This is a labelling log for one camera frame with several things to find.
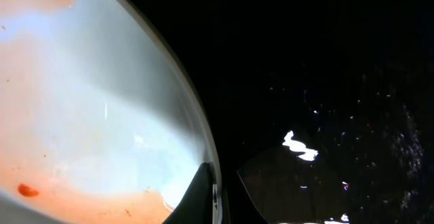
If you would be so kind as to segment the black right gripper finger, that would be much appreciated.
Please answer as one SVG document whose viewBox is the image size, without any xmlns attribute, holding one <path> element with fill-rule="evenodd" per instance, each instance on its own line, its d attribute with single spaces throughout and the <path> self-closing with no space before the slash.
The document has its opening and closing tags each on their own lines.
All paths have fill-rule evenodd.
<svg viewBox="0 0 434 224">
<path fill-rule="evenodd" d="M 216 209 L 216 190 L 212 165 L 202 163 L 179 205 L 163 224 L 212 224 Z"/>
</svg>

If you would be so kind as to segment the light blue plate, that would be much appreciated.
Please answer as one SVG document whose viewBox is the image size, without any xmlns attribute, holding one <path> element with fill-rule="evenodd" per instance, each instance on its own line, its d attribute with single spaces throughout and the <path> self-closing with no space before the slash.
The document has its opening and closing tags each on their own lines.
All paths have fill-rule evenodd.
<svg viewBox="0 0 434 224">
<path fill-rule="evenodd" d="M 126 0 L 1 0 L 1 222 L 163 223 L 202 163 L 203 109 Z"/>
</svg>

